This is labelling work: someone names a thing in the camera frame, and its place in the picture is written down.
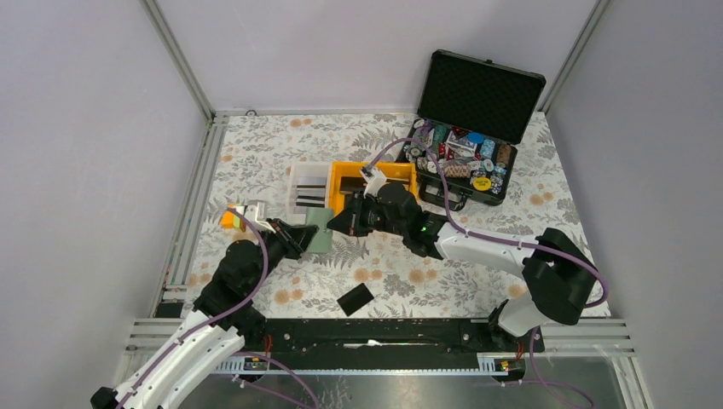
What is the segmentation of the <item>yellow double storage bin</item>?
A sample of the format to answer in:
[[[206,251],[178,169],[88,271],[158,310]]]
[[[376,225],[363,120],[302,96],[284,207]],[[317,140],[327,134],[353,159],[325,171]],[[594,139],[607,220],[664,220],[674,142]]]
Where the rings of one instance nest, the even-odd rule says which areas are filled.
[[[327,208],[337,216],[351,199],[353,193],[363,192],[366,181],[362,176],[362,162],[332,162],[329,173]],[[388,181],[400,181],[417,199],[419,197],[417,173],[409,163],[377,163],[377,167],[385,174]]]

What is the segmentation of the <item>black credit card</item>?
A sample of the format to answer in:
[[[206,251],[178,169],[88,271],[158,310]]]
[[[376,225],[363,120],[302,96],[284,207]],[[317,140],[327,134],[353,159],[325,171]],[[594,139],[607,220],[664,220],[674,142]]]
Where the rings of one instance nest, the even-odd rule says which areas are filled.
[[[346,317],[369,304],[374,295],[364,283],[360,283],[337,299],[337,303]]]

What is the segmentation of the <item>white storage bin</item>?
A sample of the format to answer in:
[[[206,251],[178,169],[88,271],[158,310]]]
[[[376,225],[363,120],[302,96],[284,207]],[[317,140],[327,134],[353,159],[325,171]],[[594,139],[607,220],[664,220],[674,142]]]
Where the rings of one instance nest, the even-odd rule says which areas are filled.
[[[330,162],[291,164],[286,190],[286,217],[290,222],[304,222],[307,210],[328,207],[331,167]]]

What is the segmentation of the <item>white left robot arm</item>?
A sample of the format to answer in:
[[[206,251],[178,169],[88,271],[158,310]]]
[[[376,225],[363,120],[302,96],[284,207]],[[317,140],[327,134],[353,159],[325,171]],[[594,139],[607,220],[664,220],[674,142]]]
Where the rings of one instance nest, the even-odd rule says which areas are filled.
[[[284,259],[298,260],[319,231],[263,217],[261,204],[230,205],[223,220],[253,240],[228,246],[191,312],[139,370],[91,397],[94,408],[176,408],[222,361],[264,339],[265,318],[253,306],[266,279]]]

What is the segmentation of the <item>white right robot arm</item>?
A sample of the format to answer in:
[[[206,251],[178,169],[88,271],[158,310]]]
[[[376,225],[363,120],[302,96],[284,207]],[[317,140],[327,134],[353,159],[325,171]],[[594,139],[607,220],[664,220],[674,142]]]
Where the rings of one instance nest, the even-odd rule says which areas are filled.
[[[526,293],[503,302],[489,317],[489,340],[497,349],[513,349],[523,335],[548,322],[576,325],[589,308],[599,275],[563,232],[475,232],[424,210],[401,182],[387,181],[380,170],[362,168],[361,174],[367,186],[351,195],[329,229],[352,237],[394,234],[417,256],[480,264],[526,283]]]

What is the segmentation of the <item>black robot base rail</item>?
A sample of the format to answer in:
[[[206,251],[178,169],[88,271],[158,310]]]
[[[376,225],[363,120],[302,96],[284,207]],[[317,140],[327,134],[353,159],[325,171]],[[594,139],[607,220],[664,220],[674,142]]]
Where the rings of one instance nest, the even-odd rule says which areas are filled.
[[[237,367],[244,373],[487,372],[545,350],[541,334],[506,334],[486,319],[267,319]]]

